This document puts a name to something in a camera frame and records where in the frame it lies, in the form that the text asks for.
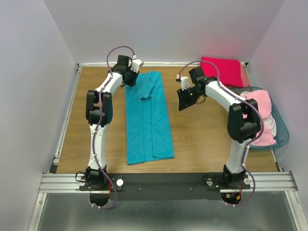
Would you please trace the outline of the folded magenta t shirt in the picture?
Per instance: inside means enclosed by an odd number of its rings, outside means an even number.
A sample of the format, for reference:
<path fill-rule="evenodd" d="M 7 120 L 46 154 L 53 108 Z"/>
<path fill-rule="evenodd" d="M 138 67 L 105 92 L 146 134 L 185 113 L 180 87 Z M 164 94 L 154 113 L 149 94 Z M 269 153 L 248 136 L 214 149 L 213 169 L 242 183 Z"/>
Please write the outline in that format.
<path fill-rule="evenodd" d="M 244 70 L 238 60 L 202 57 L 203 61 L 213 63 L 219 70 L 219 79 L 227 87 L 243 88 Z"/>

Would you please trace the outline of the aluminium rail frame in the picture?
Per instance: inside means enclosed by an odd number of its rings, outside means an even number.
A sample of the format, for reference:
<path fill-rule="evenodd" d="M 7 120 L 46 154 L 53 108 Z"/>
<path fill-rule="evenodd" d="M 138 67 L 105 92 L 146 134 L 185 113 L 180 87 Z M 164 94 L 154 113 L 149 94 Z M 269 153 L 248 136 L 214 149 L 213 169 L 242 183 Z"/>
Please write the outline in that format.
<path fill-rule="evenodd" d="M 213 99 L 178 110 L 174 77 L 179 67 L 146 66 L 162 73 L 175 158 L 139 165 L 126 164 L 125 90 L 115 93 L 115 114 L 107 133 L 108 170 L 114 173 L 193 173 L 220 171 L 227 161 L 230 139 L 227 113 Z M 59 167 L 44 174 L 30 222 L 32 231 L 305 231 L 306 217 L 291 172 L 277 170 L 273 152 L 251 151 L 248 168 L 257 183 L 253 198 L 232 208 L 220 201 L 128 201 L 111 210 L 91 207 L 89 193 L 79 190 L 75 171 L 86 166 L 83 110 L 86 91 L 105 79 L 106 67 L 79 68 L 78 83 L 57 154 Z"/>

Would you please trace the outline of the teal plastic basket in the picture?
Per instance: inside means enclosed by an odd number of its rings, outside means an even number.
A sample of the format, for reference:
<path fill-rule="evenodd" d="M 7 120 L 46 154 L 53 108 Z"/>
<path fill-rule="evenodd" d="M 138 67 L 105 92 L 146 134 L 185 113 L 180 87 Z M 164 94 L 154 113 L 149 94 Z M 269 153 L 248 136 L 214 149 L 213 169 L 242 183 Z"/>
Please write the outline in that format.
<path fill-rule="evenodd" d="M 258 88 L 258 87 L 247 87 L 247 88 L 233 89 L 232 91 L 234 93 L 236 93 L 237 95 L 240 95 L 244 91 L 252 92 L 252 91 L 255 91 L 255 90 L 263 90 L 263 89 Z M 257 146 L 254 146 L 253 144 L 251 144 L 250 145 L 251 149 L 254 149 L 254 150 L 274 150 L 274 149 L 277 149 L 279 147 L 284 146 L 289 141 L 288 129 L 287 129 L 281 115 L 279 114 L 278 109 L 276 108 L 274 102 L 272 101 L 272 99 L 271 99 L 271 103 L 272 103 L 272 116 L 276 121 L 276 127 L 277 127 L 277 135 L 275 137 L 275 140 L 276 140 L 277 143 L 275 145 L 264 146 L 264 147 L 257 147 Z"/>

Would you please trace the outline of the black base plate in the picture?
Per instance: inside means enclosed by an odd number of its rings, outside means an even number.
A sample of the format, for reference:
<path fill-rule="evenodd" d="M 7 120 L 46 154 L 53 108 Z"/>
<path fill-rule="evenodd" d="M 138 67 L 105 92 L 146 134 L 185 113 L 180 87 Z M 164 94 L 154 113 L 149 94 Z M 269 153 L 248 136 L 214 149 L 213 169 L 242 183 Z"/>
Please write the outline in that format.
<path fill-rule="evenodd" d="M 90 202 L 105 206 L 109 201 L 227 200 L 238 204 L 242 190 L 250 189 L 248 176 L 228 183 L 223 173 L 102 173 L 75 176 L 80 191 Z"/>

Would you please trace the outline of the pink t shirt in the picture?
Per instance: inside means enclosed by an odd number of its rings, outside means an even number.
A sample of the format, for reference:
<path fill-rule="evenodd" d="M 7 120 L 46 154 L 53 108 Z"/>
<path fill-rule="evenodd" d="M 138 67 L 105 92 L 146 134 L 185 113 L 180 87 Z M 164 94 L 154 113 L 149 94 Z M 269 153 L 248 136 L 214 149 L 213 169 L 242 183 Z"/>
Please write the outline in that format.
<path fill-rule="evenodd" d="M 258 110 L 264 121 L 264 131 L 259 139 L 252 144 L 257 147 L 275 145 L 277 142 L 275 137 L 277 135 L 276 121 L 272 116 L 272 103 L 269 93 L 266 90 L 255 90 L 252 92 L 244 91 L 240 94 L 241 97 L 256 100 Z"/>

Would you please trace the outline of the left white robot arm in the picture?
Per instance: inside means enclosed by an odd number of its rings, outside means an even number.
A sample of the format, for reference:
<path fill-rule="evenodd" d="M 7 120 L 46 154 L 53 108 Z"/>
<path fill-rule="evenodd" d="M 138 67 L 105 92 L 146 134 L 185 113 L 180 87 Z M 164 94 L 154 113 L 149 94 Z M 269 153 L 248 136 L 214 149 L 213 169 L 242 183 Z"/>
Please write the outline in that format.
<path fill-rule="evenodd" d="M 136 84 L 143 61 L 119 55 L 117 63 L 108 70 L 105 81 L 95 90 L 89 90 L 86 96 L 86 119 L 90 126 L 90 159 L 85 170 L 88 187 L 102 190 L 110 182 L 106 174 L 106 134 L 113 119 L 113 99 L 115 91 L 124 85 Z"/>

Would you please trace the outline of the teal t shirt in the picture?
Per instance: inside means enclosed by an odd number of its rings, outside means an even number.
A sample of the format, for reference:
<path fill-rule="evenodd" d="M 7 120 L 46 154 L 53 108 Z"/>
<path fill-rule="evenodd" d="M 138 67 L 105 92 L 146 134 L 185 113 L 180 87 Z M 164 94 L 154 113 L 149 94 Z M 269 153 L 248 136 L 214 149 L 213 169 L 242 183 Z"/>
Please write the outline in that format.
<path fill-rule="evenodd" d="M 174 158 L 162 74 L 140 74 L 133 87 L 126 86 L 127 164 Z"/>

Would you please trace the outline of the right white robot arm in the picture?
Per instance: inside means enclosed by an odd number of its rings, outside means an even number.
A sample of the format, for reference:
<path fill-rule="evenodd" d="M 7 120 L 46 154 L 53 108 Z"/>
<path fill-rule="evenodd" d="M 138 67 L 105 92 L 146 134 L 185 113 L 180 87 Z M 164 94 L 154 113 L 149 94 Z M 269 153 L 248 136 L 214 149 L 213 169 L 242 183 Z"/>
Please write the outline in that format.
<path fill-rule="evenodd" d="M 189 77 L 177 74 L 181 84 L 177 91 L 179 110 L 197 103 L 201 96 L 210 97 L 228 112 L 227 131 L 231 138 L 229 159 L 223 167 L 221 182 L 228 189 L 244 181 L 246 157 L 263 124 L 256 100 L 246 100 L 226 88 L 217 77 L 206 77 L 201 67 L 189 71 Z"/>

